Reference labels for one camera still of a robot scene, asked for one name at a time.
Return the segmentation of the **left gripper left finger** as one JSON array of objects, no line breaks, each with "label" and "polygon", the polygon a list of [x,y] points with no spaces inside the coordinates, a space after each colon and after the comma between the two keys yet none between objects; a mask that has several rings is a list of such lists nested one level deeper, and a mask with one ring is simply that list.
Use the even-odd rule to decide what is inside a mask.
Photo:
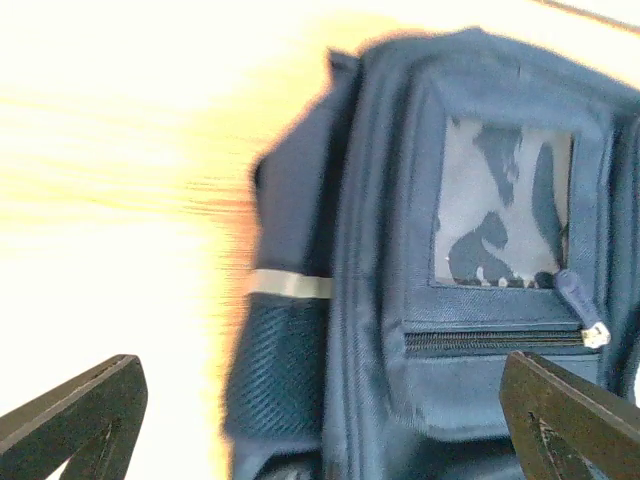
[{"label": "left gripper left finger", "polygon": [[137,356],[105,360],[1,417],[1,477],[123,479],[147,400]]}]

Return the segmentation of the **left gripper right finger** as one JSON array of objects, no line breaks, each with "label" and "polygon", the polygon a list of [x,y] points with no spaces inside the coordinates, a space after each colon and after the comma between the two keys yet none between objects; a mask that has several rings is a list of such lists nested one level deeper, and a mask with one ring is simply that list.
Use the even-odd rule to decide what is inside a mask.
[{"label": "left gripper right finger", "polygon": [[534,354],[508,355],[500,402],[528,479],[639,477],[639,409]]}]

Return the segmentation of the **navy blue student backpack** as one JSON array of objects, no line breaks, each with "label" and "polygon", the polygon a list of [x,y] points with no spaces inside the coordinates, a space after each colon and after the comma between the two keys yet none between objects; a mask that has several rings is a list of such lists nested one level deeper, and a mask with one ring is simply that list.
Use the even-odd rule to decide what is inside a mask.
[{"label": "navy blue student backpack", "polygon": [[639,399],[639,92],[479,29],[332,51],[256,165],[235,479],[519,479],[537,353]]}]

